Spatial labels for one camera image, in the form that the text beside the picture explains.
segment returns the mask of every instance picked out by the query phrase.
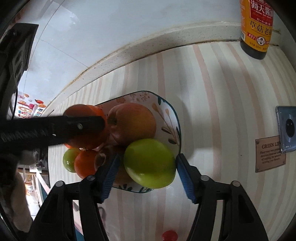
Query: red object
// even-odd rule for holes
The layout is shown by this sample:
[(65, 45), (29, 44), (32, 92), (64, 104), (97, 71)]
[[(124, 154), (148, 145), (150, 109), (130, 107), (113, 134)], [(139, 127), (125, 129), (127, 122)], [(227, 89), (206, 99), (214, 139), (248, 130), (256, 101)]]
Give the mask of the red object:
[(42, 101), (42, 100), (35, 100), (36, 101), (36, 103), (38, 103), (38, 104), (44, 104), (44, 102)]
[(263, 0), (251, 0), (249, 3), (251, 18), (272, 27), (274, 12), (267, 2)]
[(162, 234), (163, 241), (177, 241), (178, 235), (175, 231), (169, 230)]

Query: orange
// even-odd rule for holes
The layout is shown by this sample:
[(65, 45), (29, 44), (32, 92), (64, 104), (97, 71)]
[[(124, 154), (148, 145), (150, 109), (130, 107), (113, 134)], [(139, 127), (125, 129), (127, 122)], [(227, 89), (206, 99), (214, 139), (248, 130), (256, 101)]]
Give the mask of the orange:
[(64, 143), (64, 145), (65, 145), (65, 147), (67, 147), (68, 149), (72, 149), (72, 148), (74, 148), (74, 147), (68, 145), (67, 143)]
[(69, 117), (101, 116), (105, 120), (105, 128), (103, 131), (74, 137), (68, 141), (68, 145), (76, 148), (94, 149), (106, 141), (109, 130), (107, 128), (105, 114), (100, 108), (93, 105), (77, 104), (66, 109), (63, 115)]
[(85, 150), (78, 154), (74, 161), (74, 169), (77, 175), (84, 179), (89, 175), (94, 175), (94, 160), (97, 155), (95, 150)]

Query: bottle label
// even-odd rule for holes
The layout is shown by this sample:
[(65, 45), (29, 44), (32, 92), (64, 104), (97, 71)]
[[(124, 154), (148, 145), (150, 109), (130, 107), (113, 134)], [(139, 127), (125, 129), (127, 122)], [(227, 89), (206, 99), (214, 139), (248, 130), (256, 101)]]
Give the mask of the bottle label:
[(273, 9), (264, 0), (240, 0), (242, 40), (260, 52), (266, 52), (269, 46)]

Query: soy sauce bottle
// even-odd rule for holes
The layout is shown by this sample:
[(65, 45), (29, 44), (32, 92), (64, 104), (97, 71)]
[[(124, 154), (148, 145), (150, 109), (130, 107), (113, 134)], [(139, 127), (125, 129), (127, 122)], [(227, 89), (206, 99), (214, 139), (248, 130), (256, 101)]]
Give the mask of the soy sauce bottle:
[(273, 9), (264, 0), (240, 0), (243, 51), (255, 59), (264, 59), (273, 25)]

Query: screw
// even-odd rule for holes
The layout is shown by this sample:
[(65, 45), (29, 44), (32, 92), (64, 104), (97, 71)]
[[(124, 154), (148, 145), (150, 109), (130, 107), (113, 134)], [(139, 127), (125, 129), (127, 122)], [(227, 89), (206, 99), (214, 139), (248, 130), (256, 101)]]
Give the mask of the screw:
[(95, 179), (94, 175), (90, 175), (86, 178), (89, 181), (93, 181)]
[(203, 181), (208, 181), (210, 178), (207, 175), (202, 175), (200, 179)]
[(58, 181), (58, 182), (56, 182), (56, 186), (57, 187), (61, 187), (61, 186), (63, 186), (64, 185), (64, 182), (63, 181)]
[(240, 186), (240, 182), (238, 182), (238, 181), (233, 181), (231, 184), (233, 186), (235, 186), (235, 187), (239, 187)]
[(81, 123), (78, 123), (78, 124), (77, 124), (77, 127), (78, 127), (79, 130), (82, 130), (83, 125), (82, 125)]

